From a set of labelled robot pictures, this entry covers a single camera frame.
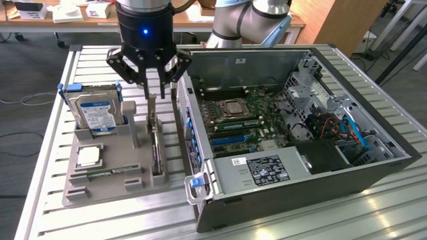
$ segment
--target table leg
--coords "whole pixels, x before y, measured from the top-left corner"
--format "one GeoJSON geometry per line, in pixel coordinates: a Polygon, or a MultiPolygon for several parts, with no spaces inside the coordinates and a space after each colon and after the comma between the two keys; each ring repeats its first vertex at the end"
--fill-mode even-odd
{"type": "Polygon", "coordinates": [[[427,54],[424,55],[424,57],[419,60],[419,62],[415,64],[415,66],[412,67],[412,69],[415,71],[419,71],[420,68],[424,66],[424,64],[427,63],[427,54]]]}
{"type": "Polygon", "coordinates": [[[420,21],[424,19],[426,16],[427,16],[427,7],[420,11],[420,13],[415,17],[411,25],[407,27],[407,29],[402,33],[402,35],[398,38],[398,40],[394,42],[394,45],[390,48],[391,51],[395,51],[399,48],[400,44],[407,39],[410,33],[414,31],[415,27],[418,26],[418,24],[420,23],[420,21]]]}
{"type": "Polygon", "coordinates": [[[387,37],[388,33],[391,32],[394,26],[396,25],[398,21],[400,20],[403,14],[408,10],[410,6],[412,4],[412,0],[406,0],[400,10],[395,14],[394,18],[391,19],[388,25],[386,26],[384,30],[382,31],[376,41],[372,43],[370,49],[374,51],[382,44],[384,38],[387,37]]]}
{"type": "Polygon", "coordinates": [[[290,32],[287,33],[287,37],[284,40],[284,44],[295,44],[296,38],[299,37],[302,28],[300,27],[290,27],[290,32]]]}

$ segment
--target circuit board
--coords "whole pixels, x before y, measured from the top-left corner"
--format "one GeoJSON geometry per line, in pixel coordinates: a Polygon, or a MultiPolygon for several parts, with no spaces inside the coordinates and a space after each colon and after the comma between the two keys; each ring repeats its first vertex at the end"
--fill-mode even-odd
{"type": "Polygon", "coordinates": [[[284,148],[295,140],[276,107],[275,96],[276,93],[264,87],[245,88],[239,98],[212,100],[212,97],[199,96],[203,123],[216,158],[284,148]]]}

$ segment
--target aluminum profile table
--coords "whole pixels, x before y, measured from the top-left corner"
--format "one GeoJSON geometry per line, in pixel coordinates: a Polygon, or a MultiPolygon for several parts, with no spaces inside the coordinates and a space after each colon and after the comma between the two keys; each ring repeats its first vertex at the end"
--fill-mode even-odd
{"type": "MultiPolygon", "coordinates": [[[[328,45],[314,46],[423,154],[423,158],[408,168],[382,179],[359,194],[220,230],[197,233],[193,208],[185,199],[184,164],[171,94],[167,91],[165,99],[156,102],[156,112],[164,122],[171,187],[155,194],[64,208],[61,197],[75,120],[57,96],[15,239],[423,239],[427,236],[427,130],[336,48],[328,45]]],[[[120,80],[105,63],[105,54],[112,47],[115,46],[83,46],[81,49],[72,47],[60,82],[64,85],[92,85],[112,84],[115,80],[120,80]]],[[[157,74],[149,72],[147,76],[151,79],[149,92],[159,93],[157,74]]],[[[334,93],[343,92],[326,72],[323,81],[334,93]]],[[[144,91],[124,81],[121,84],[124,100],[136,101],[139,120],[147,114],[144,91]]]]}

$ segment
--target gray parts tray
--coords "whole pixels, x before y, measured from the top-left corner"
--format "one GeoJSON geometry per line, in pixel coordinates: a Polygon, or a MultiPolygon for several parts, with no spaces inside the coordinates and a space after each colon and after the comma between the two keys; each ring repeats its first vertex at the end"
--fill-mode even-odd
{"type": "MultiPolygon", "coordinates": [[[[160,138],[161,121],[157,120],[160,138]]],[[[163,175],[152,175],[153,144],[147,131],[147,122],[135,122],[137,146],[129,126],[117,126],[117,134],[88,139],[87,129],[76,130],[72,140],[67,180],[61,203],[65,207],[125,197],[169,187],[165,159],[163,175]],[[77,166],[79,150],[97,147],[99,161],[89,166],[77,166]]]]}

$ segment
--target blue pcie slot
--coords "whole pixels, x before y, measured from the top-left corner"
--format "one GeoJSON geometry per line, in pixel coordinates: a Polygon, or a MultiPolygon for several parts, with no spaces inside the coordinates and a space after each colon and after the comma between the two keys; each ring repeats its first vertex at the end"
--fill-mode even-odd
{"type": "Polygon", "coordinates": [[[235,144],[235,143],[245,143],[249,139],[251,135],[229,137],[225,139],[215,139],[212,140],[212,145],[223,145],[223,144],[235,144]]]}

